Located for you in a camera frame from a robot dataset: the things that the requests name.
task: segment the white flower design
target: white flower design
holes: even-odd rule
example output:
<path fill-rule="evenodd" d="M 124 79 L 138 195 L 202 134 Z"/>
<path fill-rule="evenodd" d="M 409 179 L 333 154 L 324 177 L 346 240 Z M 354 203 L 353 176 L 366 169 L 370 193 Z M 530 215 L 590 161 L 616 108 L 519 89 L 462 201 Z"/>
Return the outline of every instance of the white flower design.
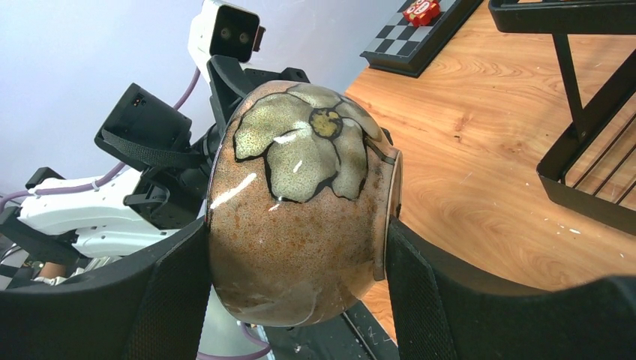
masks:
<path fill-rule="evenodd" d="M 260 98 L 234 134 L 237 161 L 263 156 L 273 197 L 305 203 L 329 186 L 356 199 L 367 177 L 364 136 L 380 127 L 358 104 L 311 84 Z"/>

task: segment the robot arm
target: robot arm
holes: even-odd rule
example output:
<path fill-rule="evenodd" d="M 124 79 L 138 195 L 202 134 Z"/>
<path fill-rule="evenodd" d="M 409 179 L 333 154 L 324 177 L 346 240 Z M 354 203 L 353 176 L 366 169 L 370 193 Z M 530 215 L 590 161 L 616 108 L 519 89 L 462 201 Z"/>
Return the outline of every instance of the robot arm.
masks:
<path fill-rule="evenodd" d="M 246 69 L 264 31 L 256 14 L 205 0 L 187 48 L 210 84 L 216 124 L 191 144 L 191 120 L 132 84 L 95 137 L 98 147 L 130 169 L 92 190 L 29 196 L 0 214 L 0 233 L 42 261 L 70 264 L 78 257 L 127 256 L 196 219 L 215 152 L 240 100 L 269 80 L 308 82 L 300 69 Z M 50 169 L 28 182 L 32 194 L 91 183 L 95 178 L 67 180 Z"/>

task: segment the flower petal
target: flower petal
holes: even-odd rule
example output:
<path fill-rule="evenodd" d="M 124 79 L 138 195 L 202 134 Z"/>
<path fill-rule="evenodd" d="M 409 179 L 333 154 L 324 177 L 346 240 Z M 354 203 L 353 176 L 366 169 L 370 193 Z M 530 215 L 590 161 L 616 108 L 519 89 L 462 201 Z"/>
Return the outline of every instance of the flower petal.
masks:
<path fill-rule="evenodd" d="M 360 195 L 362 181 L 367 177 L 367 150 L 360 125 L 350 118 L 344 118 L 343 124 L 342 133 L 334 140 L 340 157 L 340 172 L 331 188 L 336 196 L 354 200 Z"/>
<path fill-rule="evenodd" d="M 271 192 L 277 198 L 304 203 L 340 164 L 332 143 L 314 134 L 311 126 L 286 135 L 267 151 Z"/>
<path fill-rule="evenodd" d="M 301 98 L 316 109 L 335 107 L 342 100 L 336 91 L 313 84 L 300 83 L 289 88 L 287 93 Z"/>
<path fill-rule="evenodd" d="M 355 101 L 349 99 L 348 97 L 343 97 L 344 101 L 336 106 L 336 112 L 340 114 L 343 118 L 351 118 L 355 120 L 360 126 L 362 130 L 364 130 L 367 135 L 375 141 L 380 141 L 382 139 L 382 129 L 374 120 L 374 118 L 369 115 L 367 110 L 362 109 L 362 106 L 358 105 Z"/>
<path fill-rule="evenodd" d="M 234 133 L 239 160 L 261 155 L 277 137 L 308 126 L 312 108 L 289 94 L 270 94 L 249 109 Z"/>

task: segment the red toy car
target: red toy car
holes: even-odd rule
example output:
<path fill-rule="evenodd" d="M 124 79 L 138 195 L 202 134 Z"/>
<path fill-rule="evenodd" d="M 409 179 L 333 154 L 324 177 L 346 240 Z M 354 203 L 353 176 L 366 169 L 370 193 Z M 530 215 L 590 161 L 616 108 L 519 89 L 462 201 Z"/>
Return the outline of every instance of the red toy car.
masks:
<path fill-rule="evenodd" d="M 440 3 L 438 0 L 417 0 L 402 14 L 416 28 L 426 26 L 432 19 L 440 15 Z"/>

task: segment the white wall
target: white wall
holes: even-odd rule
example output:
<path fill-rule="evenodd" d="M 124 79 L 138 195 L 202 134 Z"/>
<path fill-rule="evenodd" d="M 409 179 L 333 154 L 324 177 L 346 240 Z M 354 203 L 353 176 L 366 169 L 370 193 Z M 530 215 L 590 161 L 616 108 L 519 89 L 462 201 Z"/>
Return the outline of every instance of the white wall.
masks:
<path fill-rule="evenodd" d="M 359 53 L 402 0 L 234 0 L 267 28 L 252 62 L 303 68 L 343 92 L 367 64 Z M 200 0 L 0 1 L 0 192 L 38 167 L 67 178 L 105 173 L 116 159 L 93 143 L 135 82 L 169 104 L 194 71 L 186 42 Z M 196 139 L 214 121 L 202 81 L 183 106 Z"/>

